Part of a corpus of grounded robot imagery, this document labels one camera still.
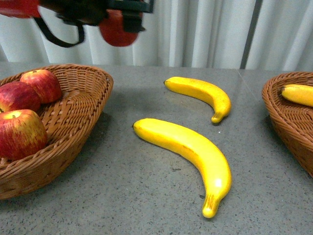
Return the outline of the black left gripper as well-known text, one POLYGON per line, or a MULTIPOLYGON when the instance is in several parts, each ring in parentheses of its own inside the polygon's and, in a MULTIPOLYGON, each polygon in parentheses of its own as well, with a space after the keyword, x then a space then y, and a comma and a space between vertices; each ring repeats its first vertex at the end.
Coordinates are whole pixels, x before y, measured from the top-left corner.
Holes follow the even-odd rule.
POLYGON ((42 0, 40 6, 56 12, 66 22, 99 25, 109 10, 122 13, 123 29, 128 33, 145 31, 143 13, 152 13, 153 0, 42 0))

